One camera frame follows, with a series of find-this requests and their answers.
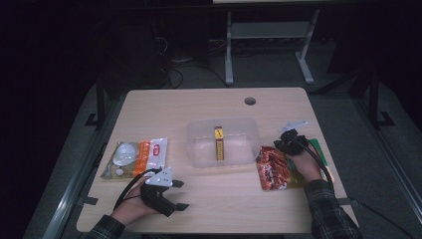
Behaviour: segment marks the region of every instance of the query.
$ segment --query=white tag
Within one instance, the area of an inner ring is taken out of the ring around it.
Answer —
[[[279,132],[289,131],[291,129],[294,129],[294,128],[298,128],[300,126],[303,126],[303,125],[305,125],[307,123],[308,122],[306,120],[288,122],[288,124],[286,126],[279,128]]]

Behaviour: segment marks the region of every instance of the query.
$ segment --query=table hole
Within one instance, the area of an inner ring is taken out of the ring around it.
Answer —
[[[256,102],[255,98],[245,98],[245,104],[248,106],[253,106]]]

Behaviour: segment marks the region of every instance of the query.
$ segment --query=red snack bag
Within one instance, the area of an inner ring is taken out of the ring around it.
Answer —
[[[263,146],[257,157],[258,174],[264,190],[285,189],[289,181],[287,161],[276,148]]]

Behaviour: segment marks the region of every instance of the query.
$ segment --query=wooden table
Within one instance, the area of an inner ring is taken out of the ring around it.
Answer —
[[[245,98],[254,98],[253,106]],[[263,191],[254,163],[240,166],[194,168],[187,156],[186,126],[195,120],[229,117],[254,118],[262,145],[273,145],[278,128],[288,121],[307,120],[299,133],[317,138],[335,178],[337,198],[345,197],[331,155],[319,128],[308,96],[300,88],[156,90],[132,91],[105,150],[77,227],[91,230],[104,214],[110,214],[129,179],[100,178],[119,141],[168,137],[166,165],[181,188],[170,188],[164,196],[174,203],[188,203],[183,212],[170,217],[151,215],[126,228],[142,233],[310,233],[311,215],[301,188]],[[345,211],[355,220],[349,205]]]

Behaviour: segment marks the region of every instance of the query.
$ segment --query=clear plastic container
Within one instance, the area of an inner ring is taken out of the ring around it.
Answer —
[[[217,160],[216,126],[223,128],[224,160]],[[260,150],[260,136],[252,118],[209,119],[187,125],[187,154],[194,167],[255,163]]]

